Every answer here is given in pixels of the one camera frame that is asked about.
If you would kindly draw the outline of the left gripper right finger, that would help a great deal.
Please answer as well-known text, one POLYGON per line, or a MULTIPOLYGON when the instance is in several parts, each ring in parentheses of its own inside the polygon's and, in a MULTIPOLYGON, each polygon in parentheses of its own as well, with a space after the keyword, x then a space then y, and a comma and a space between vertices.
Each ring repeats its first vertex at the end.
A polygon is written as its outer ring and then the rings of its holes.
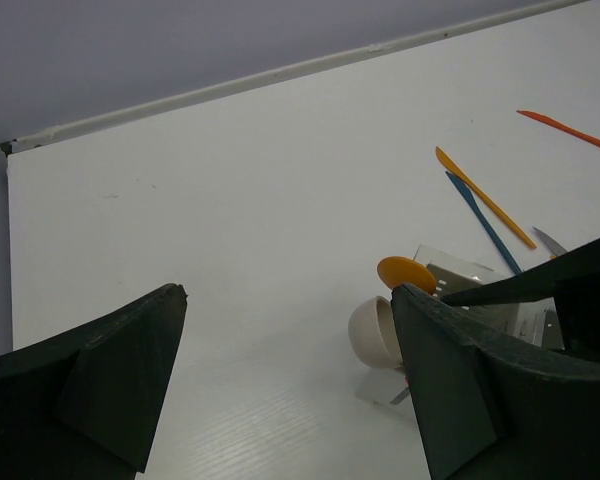
POLYGON ((540 349, 412 285, 391 306, 434 479, 600 479, 600 363, 540 349))

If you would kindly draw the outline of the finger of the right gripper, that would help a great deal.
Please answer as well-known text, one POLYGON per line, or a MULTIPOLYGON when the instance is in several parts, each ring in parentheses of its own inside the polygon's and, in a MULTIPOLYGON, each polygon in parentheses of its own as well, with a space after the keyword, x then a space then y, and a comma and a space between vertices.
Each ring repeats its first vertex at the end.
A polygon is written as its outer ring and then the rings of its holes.
POLYGON ((568 292, 600 294, 600 238, 523 273, 446 295, 449 306, 535 302, 568 292))

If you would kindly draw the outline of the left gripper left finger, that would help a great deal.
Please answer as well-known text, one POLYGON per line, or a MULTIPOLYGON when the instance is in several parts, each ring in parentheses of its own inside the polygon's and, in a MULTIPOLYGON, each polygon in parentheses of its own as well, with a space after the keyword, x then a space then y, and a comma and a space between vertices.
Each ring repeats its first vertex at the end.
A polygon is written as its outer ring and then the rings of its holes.
POLYGON ((145 471, 187 294, 166 284, 0 355, 0 479, 133 479, 145 471))

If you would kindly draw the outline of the beige spoon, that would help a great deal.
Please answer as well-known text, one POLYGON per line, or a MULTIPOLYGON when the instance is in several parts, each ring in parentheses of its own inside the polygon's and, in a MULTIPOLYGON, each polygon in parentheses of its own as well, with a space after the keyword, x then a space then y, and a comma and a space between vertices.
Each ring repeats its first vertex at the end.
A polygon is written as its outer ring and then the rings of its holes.
POLYGON ((349 318, 348 336, 354 354, 366 366, 404 367, 391 304, 386 298, 376 296, 359 305, 349 318))

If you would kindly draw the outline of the red-orange knife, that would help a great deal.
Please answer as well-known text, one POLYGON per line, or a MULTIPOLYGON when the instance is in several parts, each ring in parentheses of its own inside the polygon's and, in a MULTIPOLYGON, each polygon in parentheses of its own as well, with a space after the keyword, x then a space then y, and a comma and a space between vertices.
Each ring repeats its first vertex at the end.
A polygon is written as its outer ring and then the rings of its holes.
POLYGON ((572 127, 569 127, 569 126, 549 117, 549 116, 546 116, 546 115, 543 115, 543 114, 540 114, 537 112, 533 112, 533 111, 528 111, 528 110, 517 110, 517 113, 519 113, 527 118, 530 118, 534 121, 537 121, 539 123, 547 125, 551 128, 554 128, 556 130, 567 133, 568 135, 576 137, 580 140, 583 140, 589 144, 592 144, 592 145, 600 148, 600 139, 599 138, 589 135, 587 133, 578 131, 572 127))

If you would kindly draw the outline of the yellow-orange spoon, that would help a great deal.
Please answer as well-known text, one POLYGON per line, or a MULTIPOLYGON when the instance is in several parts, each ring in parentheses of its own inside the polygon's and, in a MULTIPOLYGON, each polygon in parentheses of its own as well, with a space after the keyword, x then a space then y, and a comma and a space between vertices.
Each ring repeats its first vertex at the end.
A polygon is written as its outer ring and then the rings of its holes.
POLYGON ((380 280, 391 290, 402 284, 412 284, 433 295, 436 291, 436 278, 422 264, 401 256, 382 259, 376 268, 380 280))

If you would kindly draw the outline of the orange knife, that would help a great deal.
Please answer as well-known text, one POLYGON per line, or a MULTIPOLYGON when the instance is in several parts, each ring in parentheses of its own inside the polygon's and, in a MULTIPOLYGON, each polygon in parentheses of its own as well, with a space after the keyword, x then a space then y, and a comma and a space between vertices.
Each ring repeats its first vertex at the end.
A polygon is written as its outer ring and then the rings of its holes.
POLYGON ((531 239, 531 237, 473 180, 471 180, 439 146, 435 147, 435 155, 437 160, 445 167, 445 169, 459 177, 469 187, 469 189, 475 193, 482 200, 482 202, 499 218, 499 220, 506 225, 507 228, 529 249, 535 250, 537 248, 537 245, 531 239))

